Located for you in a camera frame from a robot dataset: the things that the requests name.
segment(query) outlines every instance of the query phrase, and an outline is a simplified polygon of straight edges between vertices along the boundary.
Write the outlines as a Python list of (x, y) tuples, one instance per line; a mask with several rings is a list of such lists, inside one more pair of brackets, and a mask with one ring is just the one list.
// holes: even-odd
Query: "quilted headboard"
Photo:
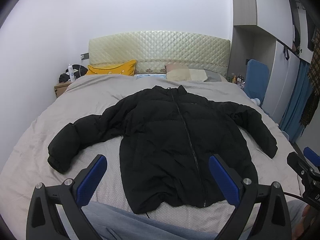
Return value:
[(89, 41), (93, 66), (135, 59), (136, 74), (165, 73), (170, 62), (188, 64), (226, 76), (230, 41), (197, 33), (143, 31), (108, 35)]

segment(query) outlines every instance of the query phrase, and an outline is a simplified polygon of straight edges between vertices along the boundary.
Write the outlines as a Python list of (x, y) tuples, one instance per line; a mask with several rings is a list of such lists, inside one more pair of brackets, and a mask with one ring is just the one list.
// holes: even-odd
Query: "metal screw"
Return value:
[(40, 188), (42, 187), (42, 185), (43, 185), (43, 184), (40, 182), (40, 183), (38, 183), (38, 184), (36, 185), (36, 188), (37, 188), (37, 189), (40, 189)]
[(252, 181), (249, 178), (245, 178), (245, 179), (243, 179), (243, 183), (246, 185), (250, 185), (252, 183)]
[(64, 185), (69, 186), (69, 185), (71, 185), (71, 184), (72, 184), (72, 182), (73, 182), (73, 180), (72, 180), (72, 179), (66, 179), (66, 180), (64, 181)]
[(277, 182), (277, 181), (275, 181), (275, 182), (273, 183), (273, 186), (274, 186), (275, 188), (280, 188), (280, 187), (281, 187), (280, 183)]

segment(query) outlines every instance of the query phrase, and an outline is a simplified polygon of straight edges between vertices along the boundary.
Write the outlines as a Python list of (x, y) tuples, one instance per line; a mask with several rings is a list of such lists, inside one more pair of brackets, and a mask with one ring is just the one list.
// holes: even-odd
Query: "person's hand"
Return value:
[(306, 218), (306, 215), (307, 215), (308, 212), (310, 211), (310, 208), (311, 208), (310, 205), (307, 205), (307, 206), (304, 208), (304, 210), (303, 210), (303, 212), (302, 212), (302, 219), (301, 219), (301, 221), (300, 221), (300, 222), (296, 225), (296, 227), (293, 229), (292, 240), (298, 239), (298, 237), (300, 237), (300, 236), (303, 234), (303, 232), (304, 232), (304, 230), (305, 230), (305, 228), (303, 227), (303, 222), (304, 222), (304, 220), (305, 220), (305, 218)]

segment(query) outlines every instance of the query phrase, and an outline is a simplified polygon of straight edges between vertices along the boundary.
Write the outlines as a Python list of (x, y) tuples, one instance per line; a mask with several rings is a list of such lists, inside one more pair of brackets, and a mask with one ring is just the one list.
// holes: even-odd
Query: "white wardrobe door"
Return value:
[(287, 77), (285, 79), (284, 87), (278, 105), (276, 106), (276, 110), (272, 116), (273, 121), (275, 121), (276, 123), (279, 123), (281, 121), (282, 116), (288, 106), (299, 71), (300, 59), (292, 52), (290, 52), (289, 54), (290, 59)]
[(300, 55), (299, 57), (308, 63), (311, 63), (313, 52), (308, 49), (308, 27), (306, 10), (300, 3), (297, 3), (299, 21), (300, 21)]
[(292, 48), (292, 15), (289, 0), (257, 0), (258, 26)]
[(262, 104), (262, 109), (266, 111), (272, 119), (280, 100), (289, 69), (289, 61), (285, 59), (283, 49), (284, 46), (277, 41), (269, 84)]

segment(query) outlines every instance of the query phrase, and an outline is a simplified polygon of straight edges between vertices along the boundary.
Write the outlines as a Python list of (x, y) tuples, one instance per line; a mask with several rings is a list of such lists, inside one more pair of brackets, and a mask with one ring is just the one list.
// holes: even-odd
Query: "black puffer jacket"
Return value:
[(79, 150), (123, 135), (121, 178), (134, 213), (154, 210), (162, 202), (206, 207), (224, 199), (208, 168), (213, 154), (219, 154), (243, 178), (258, 182), (237, 125), (270, 158), (275, 156), (276, 140), (256, 110), (233, 102), (208, 101), (183, 86), (155, 86), (123, 98), (102, 115), (67, 124), (49, 144), (48, 162), (65, 172)]

